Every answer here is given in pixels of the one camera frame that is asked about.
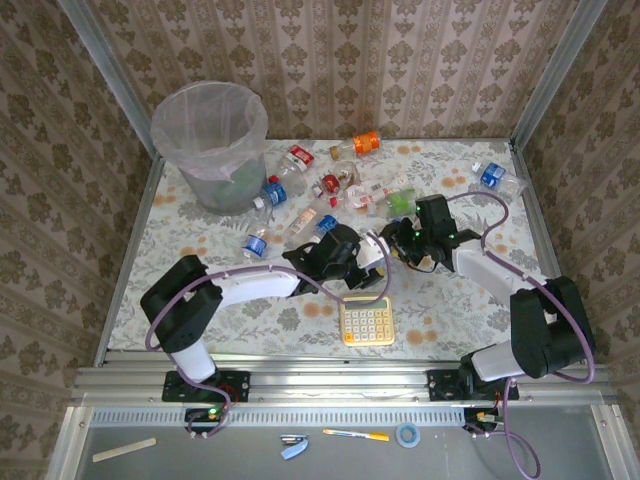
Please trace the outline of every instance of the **blue label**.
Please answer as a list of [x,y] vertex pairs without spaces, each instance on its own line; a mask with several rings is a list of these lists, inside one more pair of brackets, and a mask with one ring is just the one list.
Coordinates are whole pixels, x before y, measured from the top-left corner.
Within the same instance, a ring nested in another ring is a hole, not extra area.
[[337,224],[338,221],[335,218],[331,215],[325,215],[324,218],[318,222],[316,228],[322,233],[327,233],[328,231],[333,230]]
[[267,249],[267,242],[255,235],[249,235],[247,237],[247,243],[244,245],[244,249],[249,250],[251,253],[255,253],[257,256],[262,258],[262,254]]
[[505,172],[506,170],[500,165],[490,163],[480,177],[480,181],[489,188],[496,188]]
[[269,195],[271,205],[274,207],[287,199],[287,192],[284,191],[284,188],[282,188],[282,185],[278,182],[270,183],[264,187],[263,190],[267,195]]

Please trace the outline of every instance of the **trash can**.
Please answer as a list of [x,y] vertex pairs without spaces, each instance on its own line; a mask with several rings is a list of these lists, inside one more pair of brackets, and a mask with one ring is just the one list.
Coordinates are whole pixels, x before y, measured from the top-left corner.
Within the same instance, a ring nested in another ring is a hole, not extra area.
[[202,81],[158,105],[151,138],[208,210],[238,215],[266,182],[267,112],[260,97],[234,83]]

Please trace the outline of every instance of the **pen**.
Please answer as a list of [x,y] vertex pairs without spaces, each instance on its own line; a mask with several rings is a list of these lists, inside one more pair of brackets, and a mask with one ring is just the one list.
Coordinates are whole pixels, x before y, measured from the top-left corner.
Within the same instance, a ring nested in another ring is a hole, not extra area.
[[339,437],[352,437],[352,438],[368,438],[369,440],[378,440],[380,442],[388,442],[389,435],[386,433],[361,433],[361,432],[348,432],[346,430],[332,430],[330,428],[325,428],[322,430],[322,433],[326,433],[327,435],[337,435]]

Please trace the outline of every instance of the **wooden stick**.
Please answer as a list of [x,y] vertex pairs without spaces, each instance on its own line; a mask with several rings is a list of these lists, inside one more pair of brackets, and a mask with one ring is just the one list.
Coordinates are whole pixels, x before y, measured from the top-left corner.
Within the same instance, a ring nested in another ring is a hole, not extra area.
[[125,453],[135,452],[136,450],[140,450],[142,448],[153,447],[155,444],[156,439],[149,438],[147,440],[142,440],[141,442],[125,445],[124,447],[118,447],[107,450],[106,452],[96,453],[93,456],[93,463],[101,462],[102,460],[108,460],[113,457],[118,457],[120,455],[124,455]]

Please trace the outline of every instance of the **orange bottle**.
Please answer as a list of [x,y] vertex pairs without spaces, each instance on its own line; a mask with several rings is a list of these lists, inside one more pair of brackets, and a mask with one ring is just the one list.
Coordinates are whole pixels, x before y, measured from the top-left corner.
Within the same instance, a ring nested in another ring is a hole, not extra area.
[[380,148],[380,135],[378,132],[369,132],[344,140],[331,147],[329,151],[334,160],[353,160],[378,148]]

